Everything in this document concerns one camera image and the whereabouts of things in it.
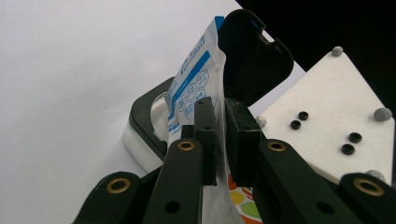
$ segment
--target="white surface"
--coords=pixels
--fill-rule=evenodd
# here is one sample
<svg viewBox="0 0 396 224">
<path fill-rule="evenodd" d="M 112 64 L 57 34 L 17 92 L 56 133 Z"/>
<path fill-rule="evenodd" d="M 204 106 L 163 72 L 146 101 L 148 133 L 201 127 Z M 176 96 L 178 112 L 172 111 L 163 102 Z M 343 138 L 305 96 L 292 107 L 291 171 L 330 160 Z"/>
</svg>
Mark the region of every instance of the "white surface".
<svg viewBox="0 0 396 224">
<path fill-rule="evenodd" d="M 98 181 L 144 170 L 134 100 L 174 76 L 217 1 L 0 2 L 0 223 L 71 223 Z"/>
<path fill-rule="evenodd" d="M 319 174 L 338 183 L 342 175 L 377 170 L 391 183 L 394 119 L 375 121 L 383 107 L 352 61 L 343 53 L 325 55 L 262 116 L 267 138 L 290 143 Z M 301 128 L 290 123 L 300 111 L 309 114 Z M 350 143 L 350 133 L 360 133 L 361 142 Z M 347 156 L 343 144 L 355 147 Z"/>
</svg>

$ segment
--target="grey bolt head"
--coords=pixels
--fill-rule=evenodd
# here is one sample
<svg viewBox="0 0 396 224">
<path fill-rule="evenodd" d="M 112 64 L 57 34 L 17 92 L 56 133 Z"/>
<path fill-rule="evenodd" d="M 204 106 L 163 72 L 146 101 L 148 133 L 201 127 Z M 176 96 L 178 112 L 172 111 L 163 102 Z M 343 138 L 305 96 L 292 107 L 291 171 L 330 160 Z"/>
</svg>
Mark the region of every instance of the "grey bolt head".
<svg viewBox="0 0 396 224">
<path fill-rule="evenodd" d="M 339 57 L 343 53 L 343 51 L 344 51 L 343 48 L 341 48 L 339 46 L 334 47 L 332 49 L 332 56 L 333 57 Z"/>
<path fill-rule="evenodd" d="M 391 117 L 392 112 L 386 107 L 379 108 L 374 112 L 374 119 L 376 121 L 387 121 Z"/>
<path fill-rule="evenodd" d="M 369 170 L 366 172 L 367 175 L 372 175 L 373 177 L 376 177 L 382 181 L 385 182 L 385 177 L 377 170 Z"/>
<path fill-rule="evenodd" d="M 257 116 L 256 122 L 259 124 L 261 129 L 267 125 L 267 119 L 261 115 Z"/>
</svg>

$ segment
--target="blue label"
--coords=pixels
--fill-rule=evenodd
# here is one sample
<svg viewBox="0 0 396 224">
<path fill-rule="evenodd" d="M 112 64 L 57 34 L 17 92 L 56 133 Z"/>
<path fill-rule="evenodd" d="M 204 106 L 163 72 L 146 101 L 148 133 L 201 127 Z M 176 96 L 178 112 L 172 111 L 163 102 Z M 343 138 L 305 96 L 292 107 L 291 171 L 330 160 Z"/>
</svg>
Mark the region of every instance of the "blue label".
<svg viewBox="0 0 396 224">
<path fill-rule="evenodd" d="M 219 29 L 220 26 L 223 24 L 223 22 L 224 22 L 224 17 L 220 17 L 220 16 L 215 17 L 216 29 Z"/>
<path fill-rule="evenodd" d="M 209 51 L 205 51 L 205 53 L 201 56 L 201 58 L 198 60 L 198 62 L 195 64 L 195 66 L 191 69 L 190 73 L 187 75 L 186 79 L 181 83 L 180 87 L 176 91 L 175 95 L 172 97 L 172 102 L 171 102 L 171 109 L 170 109 L 170 115 L 168 117 L 168 120 L 171 119 L 175 115 L 175 104 L 177 99 L 180 97 L 180 95 L 183 93 L 183 91 L 189 86 L 190 82 L 198 75 L 198 73 L 201 71 L 201 69 L 204 67 L 205 63 L 207 60 L 210 58 Z"/>
</svg>

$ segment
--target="white backdrop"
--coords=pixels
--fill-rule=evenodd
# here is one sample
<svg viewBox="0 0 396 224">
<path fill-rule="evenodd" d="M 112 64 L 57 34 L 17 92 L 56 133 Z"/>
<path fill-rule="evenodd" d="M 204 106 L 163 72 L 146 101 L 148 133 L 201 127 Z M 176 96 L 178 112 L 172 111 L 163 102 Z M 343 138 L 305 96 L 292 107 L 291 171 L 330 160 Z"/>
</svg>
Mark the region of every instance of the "white backdrop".
<svg viewBox="0 0 396 224">
<path fill-rule="evenodd" d="M 233 0 L 0 1 L 0 223 L 71 223 L 98 181 L 145 175 L 134 100 L 176 74 Z"/>
</svg>

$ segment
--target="black plastic part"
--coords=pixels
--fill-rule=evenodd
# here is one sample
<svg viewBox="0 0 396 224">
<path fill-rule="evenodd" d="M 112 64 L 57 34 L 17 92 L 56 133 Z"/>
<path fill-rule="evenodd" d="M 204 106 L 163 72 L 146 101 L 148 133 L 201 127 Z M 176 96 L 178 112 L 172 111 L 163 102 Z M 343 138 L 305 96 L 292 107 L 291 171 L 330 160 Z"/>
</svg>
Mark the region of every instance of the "black plastic part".
<svg viewBox="0 0 396 224">
<path fill-rule="evenodd" d="M 225 98 L 226 148 L 233 181 L 239 187 L 253 187 L 256 177 L 256 154 L 265 138 L 248 107 Z"/>
<path fill-rule="evenodd" d="M 194 138 L 194 125 L 183 125 L 180 138 Z"/>
<path fill-rule="evenodd" d="M 359 143 L 361 141 L 362 137 L 359 133 L 351 133 L 349 135 L 348 139 L 351 143 Z"/>
<path fill-rule="evenodd" d="M 155 184 L 157 183 L 158 176 L 160 175 L 161 166 L 151 171 L 140 179 L 139 198 L 142 201 L 142 206 L 139 208 L 146 211 L 149 206 L 152 191 L 154 191 Z"/>
<path fill-rule="evenodd" d="M 173 142 L 142 223 L 201 223 L 202 166 L 200 142 L 191 138 Z"/>
<path fill-rule="evenodd" d="M 298 119 L 300 120 L 308 120 L 308 113 L 305 111 L 301 111 L 300 113 L 298 113 Z"/>
<path fill-rule="evenodd" d="M 162 161 L 165 158 L 167 144 L 165 141 L 160 141 L 154 134 L 150 111 L 155 100 L 169 90 L 173 79 L 173 77 L 168 78 L 165 82 L 135 100 L 129 115 L 132 128 Z"/>
<path fill-rule="evenodd" d="M 257 162 L 260 172 L 253 188 L 253 198 L 263 222 L 361 223 L 288 143 L 276 139 L 263 140 Z M 275 201 L 278 201 L 275 205 L 279 211 L 271 209 L 271 205 L 264 205 Z"/>
<path fill-rule="evenodd" d="M 341 178 L 338 193 L 364 223 L 396 223 L 396 189 L 366 174 Z"/>
<path fill-rule="evenodd" d="M 268 41 L 264 23 L 251 11 L 231 12 L 219 28 L 219 48 L 226 54 L 224 95 L 253 105 L 286 79 L 294 66 L 279 39 Z"/>
<path fill-rule="evenodd" d="M 343 146 L 341 147 L 341 151 L 349 156 L 355 153 L 355 147 L 350 144 L 343 144 Z"/>
<path fill-rule="evenodd" d="M 292 122 L 290 123 L 290 127 L 291 127 L 293 130 L 299 130 L 299 129 L 301 128 L 301 122 L 298 121 L 298 120 L 296 119 L 296 120 L 294 120 L 294 121 L 292 121 Z"/>
<path fill-rule="evenodd" d="M 204 149 L 203 184 L 216 186 L 216 151 L 218 131 L 212 98 L 205 97 L 194 103 L 194 139 Z"/>
<path fill-rule="evenodd" d="M 117 172 L 104 177 L 85 200 L 73 224 L 140 223 L 144 206 L 139 189 L 137 175 Z"/>
</svg>

